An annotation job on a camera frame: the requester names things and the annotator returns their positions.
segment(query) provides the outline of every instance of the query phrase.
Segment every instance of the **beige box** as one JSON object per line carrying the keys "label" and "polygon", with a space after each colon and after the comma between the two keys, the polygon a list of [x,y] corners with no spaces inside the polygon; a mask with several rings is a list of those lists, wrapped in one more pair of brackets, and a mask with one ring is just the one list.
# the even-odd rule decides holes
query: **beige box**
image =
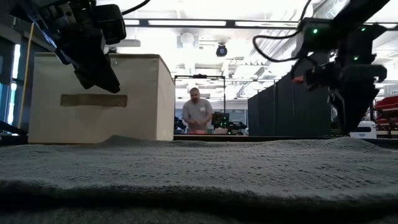
{"label": "beige box", "polygon": [[[112,135],[171,141],[175,83],[162,58],[113,54],[111,65],[120,82],[117,96],[97,86],[85,90],[71,65],[36,54],[29,142],[97,143]],[[114,102],[93,106],[102,99]]]}

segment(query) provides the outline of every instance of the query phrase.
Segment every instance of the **robot camera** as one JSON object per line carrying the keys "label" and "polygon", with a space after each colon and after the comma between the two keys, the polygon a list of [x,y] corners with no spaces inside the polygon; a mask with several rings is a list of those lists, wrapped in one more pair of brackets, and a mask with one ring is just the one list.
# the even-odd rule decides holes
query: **robot camera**
{"label": "robot camera", "polygon": [[218,48],[217,48],[217,51],[216,51],[217,57],[225,57],[225,55],[227,53],[228,53],[228,51],[227,51],[227,49],[225,47],[225,44],[218,45]]}

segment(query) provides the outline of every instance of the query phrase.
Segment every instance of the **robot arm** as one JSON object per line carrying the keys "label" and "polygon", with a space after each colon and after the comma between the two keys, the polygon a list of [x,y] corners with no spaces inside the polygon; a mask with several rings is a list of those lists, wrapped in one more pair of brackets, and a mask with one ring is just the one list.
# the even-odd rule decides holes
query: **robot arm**
{"label": "robot arm", "polygon": [[105,44],[126,38],[117,5],[97,6],[95,0],[20,0],[10,14],[34,22],[61,62],[73,65],[84,88],[96,85],[111,93],[120,90],[104,54]]}
{"label": "robot arm", "polygon": [[[338,112],[343,134],[348,134],[358,126],[379,92],[374,82],[382,82],[387,77],[387,70],[382,65],[372,65],[376,58],[372,54],[373,40],[383,34],[386,28],[377,24],[363,24],[388,2],[351,0],[333,20],[304,18],[295,34],[289,36],[298,37],[292,58],[286,59],[297,59],[288,75],[294,83],[305,83],[308,91],[328,87],[328,102]],[[317,65],[308,56],[309,52],[334,52],[336,60]],[[314,67],[301,77],[295,77],[295,68],[303,60],[311,61]]]}

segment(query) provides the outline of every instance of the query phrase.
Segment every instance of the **person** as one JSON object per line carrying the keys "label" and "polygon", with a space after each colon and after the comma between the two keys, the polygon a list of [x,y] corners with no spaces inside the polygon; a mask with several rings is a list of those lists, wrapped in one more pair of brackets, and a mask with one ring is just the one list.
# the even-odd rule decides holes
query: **person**
{"label": "person", "polygon": [[200,98],[198,88],[192,88],[190,95],[191,100],[182,108],[182,118],[188,124],[188,134],[206,134],[213,117],[213,108],[209,101]]}

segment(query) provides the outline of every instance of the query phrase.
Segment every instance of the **black frame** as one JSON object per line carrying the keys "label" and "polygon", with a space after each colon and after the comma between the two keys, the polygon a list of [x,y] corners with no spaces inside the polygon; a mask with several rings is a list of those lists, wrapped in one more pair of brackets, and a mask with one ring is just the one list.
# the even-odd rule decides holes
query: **black frame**
{"label": "black frame", "polygon": [[[271,29],[271,30],[296,30],[298,21],[262,21],[262,20],[234,20],[234,19],[141,19],[126,18],[125,21],[139,21],[139,24],[126,25],[126,27],[148,27],[148,28],[204,28],[204,29]],[[149,21],[208,21],[208,22],[226,22],[225,26],[209,26],[209,25],[152,25]],[[237,26],[237,22],[258,22],[265,23],[266,26]],[[398,22],[380,22],[381,24],[396,25],[393,28],[387,28],[387,31],[397,31]]]}

